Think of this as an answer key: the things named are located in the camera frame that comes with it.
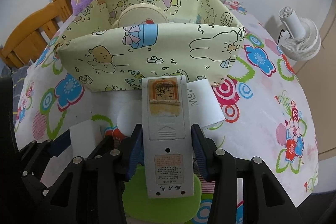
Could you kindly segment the green case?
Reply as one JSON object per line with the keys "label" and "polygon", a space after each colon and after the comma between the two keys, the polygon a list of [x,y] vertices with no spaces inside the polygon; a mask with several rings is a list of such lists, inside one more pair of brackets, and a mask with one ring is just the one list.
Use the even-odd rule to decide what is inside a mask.
{"label": "green case", "polygon": [[147,196],[145,168],[137,166],[135,175],[125,184],[122,195],[127,215],[153,223],[185,223],[197,215],[201,204],[201,182],[194,175],[194,195],[182,198],[149,198]]}

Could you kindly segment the white remote control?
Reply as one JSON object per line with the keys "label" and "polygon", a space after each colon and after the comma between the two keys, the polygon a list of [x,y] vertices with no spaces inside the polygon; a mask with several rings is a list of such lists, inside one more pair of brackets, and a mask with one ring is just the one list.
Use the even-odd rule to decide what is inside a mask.
{"label": "white remote control", "polygon": [[193,146],[185,76],[142,79],[143,156],[149,198],[194,194]]}

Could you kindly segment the white 45W charger box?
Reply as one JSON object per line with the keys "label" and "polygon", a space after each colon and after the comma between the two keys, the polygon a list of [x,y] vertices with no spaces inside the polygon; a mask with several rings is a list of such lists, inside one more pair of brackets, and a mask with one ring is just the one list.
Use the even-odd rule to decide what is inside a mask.
{"label": "white 45W charger box", "polygon": [[190,123],[215,130],[225,121],[224,114],[207,79],[187,83]]}

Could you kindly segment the white oval case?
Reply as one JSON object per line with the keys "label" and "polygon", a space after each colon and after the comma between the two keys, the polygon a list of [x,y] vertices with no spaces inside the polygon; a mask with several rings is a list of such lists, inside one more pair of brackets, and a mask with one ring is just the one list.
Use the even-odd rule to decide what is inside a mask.
{"label": "white oval case", "polygon": [[131,137],[137,124],[142,123],[142,104],[140,100],[132,100],[120,108],[117,116],[117,127],[126,137]]}

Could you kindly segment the grey plaid blanket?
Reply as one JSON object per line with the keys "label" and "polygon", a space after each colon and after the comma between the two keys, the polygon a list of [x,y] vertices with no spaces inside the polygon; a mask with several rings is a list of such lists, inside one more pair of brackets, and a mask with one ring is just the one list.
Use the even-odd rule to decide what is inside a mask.
{"label": "grey plaid blanket", "polygon": [[0,64],[1,78],[11,77],[13,81],[13,98],[19,98],[23,89],[24,80],[27,75],[29,67],[23,66],[21,68],[9,68],[2,60]]}

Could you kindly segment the wooden chair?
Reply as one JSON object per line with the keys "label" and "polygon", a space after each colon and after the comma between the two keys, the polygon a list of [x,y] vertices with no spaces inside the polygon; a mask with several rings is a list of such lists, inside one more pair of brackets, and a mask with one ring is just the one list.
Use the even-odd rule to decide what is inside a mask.
{"label": "wooden chair", "polygon": [[71,0],[51,0],[17,25],[1,48],[1,60],[11,68],[36,61],[47,46],[42,32],[52,39],[60,28],[57,20],[64,23],[71,15]]}

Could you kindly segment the yellow cartoon storage box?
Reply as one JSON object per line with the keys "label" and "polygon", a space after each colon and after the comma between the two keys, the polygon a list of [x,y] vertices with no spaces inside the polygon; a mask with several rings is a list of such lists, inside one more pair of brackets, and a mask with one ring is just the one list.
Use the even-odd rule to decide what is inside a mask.
{"label": "yellow cartoon storage box", "polygon": [[[163,9],[167,23],[112,28],[129,6]],[[220,0],[94,0],[54,45],[67,72],[92,92],[138,90],[144,77],[220,85],[245,28]]]}

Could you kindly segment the beige round compact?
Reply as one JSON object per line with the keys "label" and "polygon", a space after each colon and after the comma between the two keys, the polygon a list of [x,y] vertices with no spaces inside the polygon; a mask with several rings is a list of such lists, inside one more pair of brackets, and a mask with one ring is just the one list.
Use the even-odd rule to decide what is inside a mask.
{"label": "beige round compact", "polygon": [[112,28],[167,22],[168,18],[163,9],[155,5],[139,3],[127,7],[114,22]]}

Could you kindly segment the white clip fan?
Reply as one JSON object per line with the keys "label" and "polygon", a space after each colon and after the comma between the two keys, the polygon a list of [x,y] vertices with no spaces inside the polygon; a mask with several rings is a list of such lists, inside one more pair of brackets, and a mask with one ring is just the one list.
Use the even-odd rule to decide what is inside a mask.
{"label": "white clip fan", "polygon": [[321,48],[321,37],[315,23],[298,17],[290,6],[282,8],[278,16],[284,26],[278,44],[285,55],[294,61],[314,58]]}

